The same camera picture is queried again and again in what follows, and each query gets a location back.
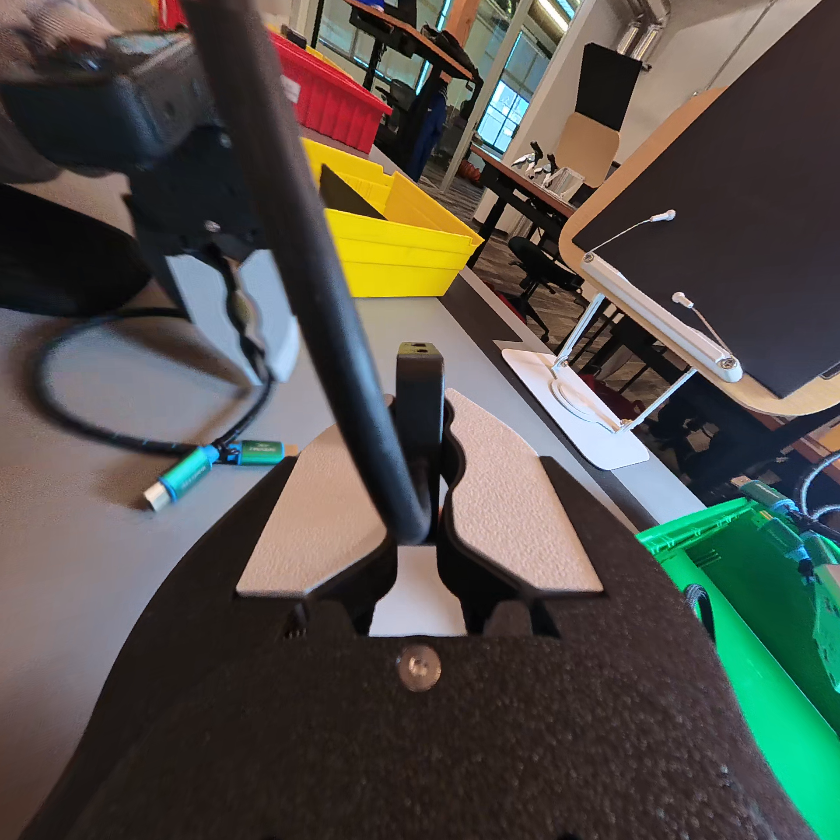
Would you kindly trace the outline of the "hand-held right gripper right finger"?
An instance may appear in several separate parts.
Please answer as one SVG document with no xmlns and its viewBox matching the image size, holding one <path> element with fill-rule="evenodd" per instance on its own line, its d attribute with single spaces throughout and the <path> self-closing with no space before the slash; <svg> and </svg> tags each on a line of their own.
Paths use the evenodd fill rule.
<svg viewBox="0 0 840 840">
<path fill-rule="evenodd" d="M 465 458 L 451 486 L 455 535 L 537 595 L 601 594 L 603 584 L 537 452 L 453 388 L 449 431 Z"/>
</svg>

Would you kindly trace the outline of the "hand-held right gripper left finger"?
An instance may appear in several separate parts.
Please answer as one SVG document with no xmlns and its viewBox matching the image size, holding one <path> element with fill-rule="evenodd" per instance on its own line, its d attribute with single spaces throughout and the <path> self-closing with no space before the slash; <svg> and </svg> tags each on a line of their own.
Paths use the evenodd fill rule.
<svg viewBox="0 0 840 840">
<path fill-rule="evenodd" d="M 381 599 L 396 581 L 397 552 L 337 425 L 297 457 L 236 593 L 307 599 L 360 586 Z"/>
</svg>

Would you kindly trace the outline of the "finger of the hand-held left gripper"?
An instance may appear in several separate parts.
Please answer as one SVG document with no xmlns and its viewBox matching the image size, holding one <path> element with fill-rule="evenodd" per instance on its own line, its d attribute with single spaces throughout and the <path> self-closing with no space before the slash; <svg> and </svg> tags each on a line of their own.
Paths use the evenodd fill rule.
<svg viewBox="0 0 840 840">
<path fill-rule="evenodd" d="M 219 248 L 166 255 L 164 262 L 192 324 L 213 348 L 262 385 L 262 350 L 251 336 L 251 310 L 230 261 Z"/>
<path fill-rule="evenodd" d="M 274 379 L 288 382 L 298 363 L 300 331 L 272 254 L 254 251 L 239 265 L 238 281 L 250 312 L 248 336 Z"/>
</svg>

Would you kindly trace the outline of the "yellow plastic bin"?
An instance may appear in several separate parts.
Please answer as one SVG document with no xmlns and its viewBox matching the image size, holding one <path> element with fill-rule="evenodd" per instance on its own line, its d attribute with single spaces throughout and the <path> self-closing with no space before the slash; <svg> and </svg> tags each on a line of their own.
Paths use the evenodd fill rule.
<svg viewBox="0 0 840 840">
<path fill-rule="evenodd" d="M 403 173 L 315 140 L 302 145 L 316 186 L 329 169 L 376 212 L 324 209 L 354 298 L 442 297 L 484 244 Z"/>
</svg>

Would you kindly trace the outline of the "black USB hub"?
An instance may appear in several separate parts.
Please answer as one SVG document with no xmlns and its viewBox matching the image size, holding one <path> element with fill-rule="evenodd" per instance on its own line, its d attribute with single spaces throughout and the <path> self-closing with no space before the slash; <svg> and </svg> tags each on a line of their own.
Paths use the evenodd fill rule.
<svg viewBox="0 0 840 840">
<path fill-rule="evenodd" d="M 433 542 L 444 425 L 440 360 L 400 354 L 393 409 L 252 2 L 182 2 L 248 194 L 343 441 L 398 545 Z"/>
</svg>

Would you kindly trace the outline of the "green plastic bin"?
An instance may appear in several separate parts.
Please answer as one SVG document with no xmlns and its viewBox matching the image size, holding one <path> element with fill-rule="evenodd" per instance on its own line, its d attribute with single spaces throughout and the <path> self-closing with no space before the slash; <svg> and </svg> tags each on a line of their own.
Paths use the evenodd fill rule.
<svg viewBox="0 0 840 840">
<path fill-rule="evenodd" d="M 793 803 L 819 838 L 838 838 L 838 547 L 748 498 L 637 539 L 713 628 L 743 716 Z"/>
</svg>

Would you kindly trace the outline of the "black cable with white plug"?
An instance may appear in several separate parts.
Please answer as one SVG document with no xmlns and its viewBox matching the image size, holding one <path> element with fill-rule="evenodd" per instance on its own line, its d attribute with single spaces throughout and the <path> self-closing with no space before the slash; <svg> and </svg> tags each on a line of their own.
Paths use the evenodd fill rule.
<svg viewBox="0 0 840 840">
<path fill-rule="evenodd" d="M 697 585 L 695 611 L 713 622 L 717 654 L 741 704 L 810 704 L 838 729 L 838 567 L 803 582 L 793 566 L 719 567 L 688 563 L 670 575 Z"/>
</svg>

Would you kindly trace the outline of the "white board stand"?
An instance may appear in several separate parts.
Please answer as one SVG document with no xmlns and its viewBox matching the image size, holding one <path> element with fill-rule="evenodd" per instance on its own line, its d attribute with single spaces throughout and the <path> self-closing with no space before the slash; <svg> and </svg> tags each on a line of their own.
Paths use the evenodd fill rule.
<svg viewBox="0 0 840 840">
<path fill-rule="evenodd" d="M 581 267 L 601 291 L 585 310 L 554 357 L 547 353 L 504 349 L 502 359 L 585 459 L 598 469 L 614 471 L 648 460 L 646 447 L 634 435 L 635 429 L 697 372 L 710 374 L 725 383 L 739 382 L 743 375 L 739 359 L 726 352 L 704 327 L 700 331 L 683 323 L 670 310 L 644 294 L 614 266 L 599 255 Z M 689 362 L 688 371 L 633 421 L 619 421 L 616 415 L 587 387 L 570 364 L 573 340 L 582 337 L 600 304 L 611 301 L 628 315 L 641 316 Z"/>
</svg>

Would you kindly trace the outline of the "black bin divider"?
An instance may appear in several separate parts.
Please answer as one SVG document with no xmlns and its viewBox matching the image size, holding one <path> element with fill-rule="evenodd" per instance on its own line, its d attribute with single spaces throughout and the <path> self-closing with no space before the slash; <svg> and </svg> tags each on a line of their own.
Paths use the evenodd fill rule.
<svg viewBox="0 0 840 840">
<path fill-rule="evenodd" d="M 322 164 L 321 168 L 319 194 L 323 205 L 328 209 L 385 220 L 382 213 L 326 164 Z"/>
</svg>

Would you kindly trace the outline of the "black mesh wrist rest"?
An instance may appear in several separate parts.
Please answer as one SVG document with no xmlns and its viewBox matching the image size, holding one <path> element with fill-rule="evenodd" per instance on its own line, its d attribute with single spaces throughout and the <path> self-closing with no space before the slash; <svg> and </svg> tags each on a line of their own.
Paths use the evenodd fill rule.
<svg viewBox="0 0 840 840">
<path fill-rule="evenodd" d="M 152 274 L 135 240 L 83 213 L 1 186 L 1 307 L 62 318 L 121 309 Z"/>
</svg>

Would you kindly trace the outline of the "red plastic bin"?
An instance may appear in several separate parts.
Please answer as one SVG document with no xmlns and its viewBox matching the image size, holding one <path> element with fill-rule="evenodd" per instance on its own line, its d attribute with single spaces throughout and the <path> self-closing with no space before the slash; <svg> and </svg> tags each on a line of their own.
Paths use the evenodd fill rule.
<svg viewBox="0 0 840 840">
<path fill-rule="evenodd" d="M 157 2 L 163 30 L 193 29 L 203 66 L 234 137 L 247 119 L 260 139 L 288 145 L 293 123 L 367 158 L 391 109 L 320 54 L 284 36 L 248 2 Z"/>
</svg>

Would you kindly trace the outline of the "blue hanging jacket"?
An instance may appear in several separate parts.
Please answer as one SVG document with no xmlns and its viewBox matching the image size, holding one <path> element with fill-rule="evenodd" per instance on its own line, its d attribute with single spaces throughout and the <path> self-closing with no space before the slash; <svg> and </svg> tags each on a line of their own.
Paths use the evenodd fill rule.
<svg viewBox="0 0 840 840">
<path fill-rule="evenodd" d="M 428 103 L 406 168 L 407 176 L 415 182 L 419 182 L 435 146 L 444 133 L 447 93 L 448 84 L 441 82 Z"/>
</svg>

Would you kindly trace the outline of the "black office chair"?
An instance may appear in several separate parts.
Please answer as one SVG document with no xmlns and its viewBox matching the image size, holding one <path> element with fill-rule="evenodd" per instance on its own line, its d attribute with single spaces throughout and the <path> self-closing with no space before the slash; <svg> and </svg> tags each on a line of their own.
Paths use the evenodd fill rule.
<svg viewBox="0 0 840 840">
<path fill-rule="evenodd" d="M 554 294 L 556 291 L 569 292 L 576 302 L 582 304 L 582 280 L 567 265 L 551 258 L 528 238 L 511 237 L 507 246 L 515 256 L 512 264 L 522 268 L 526 272 L 526 276 L 520 283 L 521 294 L 506 293 L 506 295 L 520 313 L 526 317 L 526 320 L 531 318 L 540 326 L 542 329 L 540 340 L 546 343 L 550 337 L 550 328 L 534 310 L 530 302 L 532 295 L 539 287 L 545 287 L 550 294 Z"/>
</svg>

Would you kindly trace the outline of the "white tethered peg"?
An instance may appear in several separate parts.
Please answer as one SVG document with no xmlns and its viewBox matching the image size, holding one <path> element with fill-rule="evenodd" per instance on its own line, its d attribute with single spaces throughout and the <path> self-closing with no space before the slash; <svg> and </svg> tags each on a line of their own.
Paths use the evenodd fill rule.
<svg viewBox="0 0 840 840">
<path fill-rule="evenodd" d="M 650 217 L 648 217 L 648 218 L 646 218 L 646 219 L 644 219 L 640 222 L 632 224 L 631 226 L 628 226 L 627 228 L 625 228 L 620 233 L 615 234 L 614 236 L 602 241 L 600 244 L 598 244 L 598 245 L 594 246 L 593 248 L 590 248 L 589 250 L 587 250 L 584 254 L 583 261 L 584 261 L 584 263 L 591 263 L 593 261 L 593 259 L 595 258 L 596 253 L 600 249 L 602 249 L 604 246 L 609 245 L 612 242 L 618 240 L 619 238 L 631 233 L 632 231 L 634 231 L 637 228 L 640 228 L 642 226 L 649 225 L 649 224 L 669 223 L 669 222 L 674 221 L 675 218 L 676 218 L 676 210 L 675 209 L 669 209 L 666 212 L 657 213 L 657 214 L 652 215 L 652 216 L 650 216 Z"/>
<path fill-rule="evenodd" d="M 735 359 L 732 351 L 730 350 L 728 345 L 724 342 L 724 340 L 722 339 L 720 334 L 716 330 L 714 330 L 714 328 L 711 326 L 711 323 L 708 321 L 708 319 L 700 312 L 699 309 L 697 309 L 695 303 L 692 300 L 688 299 L 688 297 L 685 295 L 684 292 L 682 292 L 682 291 L 675 292 L 672 295 L 671 299 L 674 303 L 677 303 L 680 306 L 694 312 L 696 317 L 700 320 L 700 322 L 703 324 L 703 326 L 706 328 L 706 330 L 709 332 L 709 334 L 715 339 L 717 344 L 726 352 L 727 357 L 729 357 L 731 360 L 737 361 Z"/>
</svg>

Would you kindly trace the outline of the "background wooden desk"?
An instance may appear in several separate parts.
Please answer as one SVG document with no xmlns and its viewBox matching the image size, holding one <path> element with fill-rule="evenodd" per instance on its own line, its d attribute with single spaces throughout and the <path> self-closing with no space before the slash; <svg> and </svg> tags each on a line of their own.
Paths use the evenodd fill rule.
<svg viewBox="0 0 840 840">
<path fill-rule="evenodd" d="M 477 154 L 485 163 L 479 177 L 479 185 L 496 195 L 497 199 L 479 227 L 478 234 L 484 244 L 476 247 L 467 261 L 468 268 L 474 268 L 480 255 L 497 228 L 506 208 L 512 207 L 542 231 L 540 244 L 553 242 L 549 253 L 559 254 L 559 240 L 566 221 L 575 213 L 575 208 L 562 202 L 556 195 L 542 189 L 534 181 L 501 163 L 476 143 L 470 145 L 470 152 Z"/>
</svg>

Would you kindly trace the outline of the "wooden standing desk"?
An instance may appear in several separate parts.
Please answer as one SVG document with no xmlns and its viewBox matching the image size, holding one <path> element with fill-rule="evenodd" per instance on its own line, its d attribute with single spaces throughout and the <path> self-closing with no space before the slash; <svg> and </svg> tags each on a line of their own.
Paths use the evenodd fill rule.
<svg viewBox="0 0 840 840">
<path fill-rule="evenodd" d="M 418 19 L 418 2 L 316 2 L 310 45 L 341 58 L 374 102 L 374 144 L 406 174 L 414 142 L 438 85 L 463 81 L 467 111 L 483 88 L 478 68 L 447 30 Z"/>
</svg>

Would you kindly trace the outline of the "black board with wooden rim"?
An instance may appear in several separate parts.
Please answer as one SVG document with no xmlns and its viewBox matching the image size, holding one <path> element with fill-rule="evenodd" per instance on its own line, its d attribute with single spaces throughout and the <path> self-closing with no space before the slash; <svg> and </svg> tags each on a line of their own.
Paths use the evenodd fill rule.
<svg viewBox="0 0 840 840">
<path fill-rule="evenodd" d="M 561 254 L 596 254 L 683 323 L 682 291 L 740 361 L 700 372 L 756 413 L 838 404 L 838 2 L 819 2 L 723 91 L 675 111 L 577 211 Z"/>
</svg>

